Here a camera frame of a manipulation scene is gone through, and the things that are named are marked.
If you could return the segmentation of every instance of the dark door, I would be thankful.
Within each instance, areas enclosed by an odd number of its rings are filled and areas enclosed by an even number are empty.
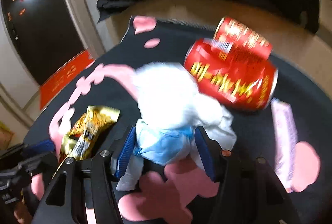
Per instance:
[[[83,51],[64,0],[1,2],[14,46],[40,85]]]

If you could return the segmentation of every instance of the pink packet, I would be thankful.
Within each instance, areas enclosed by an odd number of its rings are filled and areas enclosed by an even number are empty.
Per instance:
[[[290,193],[293,191],[292,178],[298,132],[290,104],[273,98],[271,110],[276,139],[275,173],[286,191]]]

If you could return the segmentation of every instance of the red drink can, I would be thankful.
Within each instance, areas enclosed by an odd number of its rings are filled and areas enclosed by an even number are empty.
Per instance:
[[[265,108],[273,95],[278,69],[270,61],[230,42],[201,39],[189,49],[184,67],[201,93],[241,110]]]
[[[272,51],[272,45],[263,36],[230,17],[220,20],[213,39],[232,42],[234,46],[242,47],[264,60]]]

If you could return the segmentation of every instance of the red mat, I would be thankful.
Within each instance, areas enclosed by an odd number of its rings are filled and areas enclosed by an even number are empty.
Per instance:
[[[63,65],[40,86],[40,110],[42,110],[76,75],[94,61],[88,51],[82,51]]]

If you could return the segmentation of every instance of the foil wrapper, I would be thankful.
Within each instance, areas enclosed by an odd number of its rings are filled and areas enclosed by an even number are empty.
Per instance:
[[[87,112],[62,138],[60,149],[61,163],[66,157],[76,160],[87,159],[99,134],[117,122],[120,110],[106,106],[88,106]]]

